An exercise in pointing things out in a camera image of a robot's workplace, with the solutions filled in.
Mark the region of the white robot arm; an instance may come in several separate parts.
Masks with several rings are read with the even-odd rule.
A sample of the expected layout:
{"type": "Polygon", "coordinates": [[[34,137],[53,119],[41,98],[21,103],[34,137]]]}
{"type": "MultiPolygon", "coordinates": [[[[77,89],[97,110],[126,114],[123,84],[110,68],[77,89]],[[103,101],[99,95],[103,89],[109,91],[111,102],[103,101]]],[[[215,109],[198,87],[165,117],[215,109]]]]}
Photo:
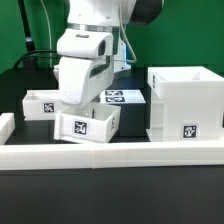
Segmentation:
{"type": "Polygon", "coordinates": [[[82,107],[113,82],[126,24],[147,25],[164,0],[69,0],[69,27],[57,42],[60,99],[82,107]]]}

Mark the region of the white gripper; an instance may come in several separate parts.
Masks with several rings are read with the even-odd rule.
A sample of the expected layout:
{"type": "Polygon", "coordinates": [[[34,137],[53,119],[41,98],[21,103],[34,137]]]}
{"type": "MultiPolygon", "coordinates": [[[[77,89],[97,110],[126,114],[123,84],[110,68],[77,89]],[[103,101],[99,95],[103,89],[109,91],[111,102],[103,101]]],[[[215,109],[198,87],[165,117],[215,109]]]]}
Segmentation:
{"type": "Polygon", "coordinates": [[[67,28],[57,42],[59,93],[66,104],[83,107],[113,82],[113,35],[67,28]]]}

